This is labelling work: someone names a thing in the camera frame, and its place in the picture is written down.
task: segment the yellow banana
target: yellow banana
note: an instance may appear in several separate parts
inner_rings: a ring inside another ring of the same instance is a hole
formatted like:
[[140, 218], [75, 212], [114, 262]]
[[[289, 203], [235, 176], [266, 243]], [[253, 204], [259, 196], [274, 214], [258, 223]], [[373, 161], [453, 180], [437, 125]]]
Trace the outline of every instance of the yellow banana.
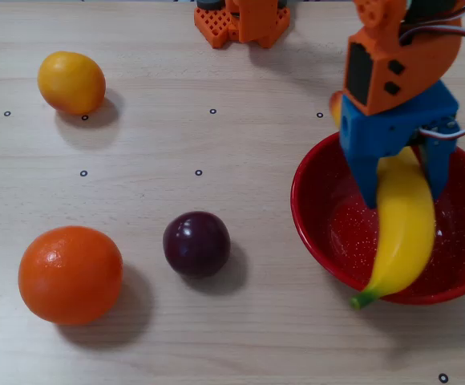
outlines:
[[[335, 94], [330, 100], [337, 124], [340, 99]], [[377, 253], [370, 282], [350, 300], [355, 309], [410, 286], [425, 269], [434, 245], [434, 202], [412, 149], [405, 147], [397, 156], [382, 158], [377, 173]]]

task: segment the orange robot part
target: orange robot part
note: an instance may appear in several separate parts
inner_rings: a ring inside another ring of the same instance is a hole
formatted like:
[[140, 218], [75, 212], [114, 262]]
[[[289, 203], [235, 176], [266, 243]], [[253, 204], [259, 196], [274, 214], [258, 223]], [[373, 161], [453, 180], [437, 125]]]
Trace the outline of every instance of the orange robot part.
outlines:
[[[390, 110], [435, 84], [459, 53], [461, 37], [422, 33], [399, 42], [406, 0], [354, 0], [364, 27], [349, 38], [343, 91], [370, 116]], [[458, 2], [456, 10], [465, 5]], [[459, 26], [460, 20], [444, 24]]]
[[277, 0], [228, 0], [221, 10], [196, 8], [194, 20], [213, 48], [222, 48], [228, 40], [270, 48], [289, 26], [289, 9], [278, 10]]

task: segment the dark red plum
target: dark red plum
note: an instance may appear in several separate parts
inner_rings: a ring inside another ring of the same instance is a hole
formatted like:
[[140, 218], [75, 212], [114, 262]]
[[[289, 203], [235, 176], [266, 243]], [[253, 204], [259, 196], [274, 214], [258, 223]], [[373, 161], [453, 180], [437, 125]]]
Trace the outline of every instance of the dark red plum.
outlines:
[[215, 274], [225, 265], [231, 239], [224, 222], [211, 213], [194, 211], [177, 217], [165, 229], [163, 249], [170, 266], [190, 278]]

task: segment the cable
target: cable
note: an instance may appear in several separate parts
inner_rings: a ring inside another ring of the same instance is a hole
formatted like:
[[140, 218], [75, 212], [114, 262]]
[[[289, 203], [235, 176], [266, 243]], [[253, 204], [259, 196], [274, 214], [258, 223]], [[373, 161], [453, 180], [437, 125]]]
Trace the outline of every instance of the cable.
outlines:
[[451, 14], [444, 15], [442, 18], [431, 18], [428, 20], [418, 21], [417, 25], [425, 25], [425, 24], [433, 24], [437, 22], [451, 22], [452, 20], [456, 20], [458, 18], [462, 18], [465, 16], [465, 6], [463, 6], [460, 10], [452, 12]]
[[[439, 32], [444, 34], [457, 34], [465, 37], [465, 28], [461, 26], [417, 26], [402, 34], [402, 36], [400, 36], [400, 42], [402, 43], [413, 34], [420, 32]], [[441, 134], [439, 132], [426, 130], [425, 128], [419, 128], [418, 131], [423, 136], [441, 140], [454, 140], [460, 138], [461, 136], [465, 136], [465, 129], [453, 134]]]
[[462, 131], [456, 132], [454, 134], [442, 134], [440, 132], [435, 132], [431, 130], [426, 130], [425, 128], [419, 128], [418, 132], [423, 136], [427, 136], [429, 138], [440, 139], [440, 140], [455, 140], [460, 138], [461, 136], [465, 136], [465, 129]]

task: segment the wooden table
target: wooden table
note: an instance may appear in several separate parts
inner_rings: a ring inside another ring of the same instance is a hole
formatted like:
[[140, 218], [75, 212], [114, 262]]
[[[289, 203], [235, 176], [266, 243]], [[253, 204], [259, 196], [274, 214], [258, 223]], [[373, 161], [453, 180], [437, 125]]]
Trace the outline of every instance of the wooden table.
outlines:
[[[212, 50], [193, 7], [0, 3], [0, 384], [428, 385], [444, 372], [465, 385], [465, 297], [355, 313], [293, 226], [293, 173], [334, 131], [327, 103], [360, 27], [353, 5], [299, 4], [269, 51]], [[87, 121], [38, 93], [38, 66], [60, 50], [107, 76], [108, 101]], [[465, 126], [465, 45], [446, 81]], [[193, 209], [225, 221], [233, 257], [189, 285], [161, 237]], [[126, 273], [108, 316], [58, 328], [22, 303], [18, 263], [70, 224], [110, 235]]]

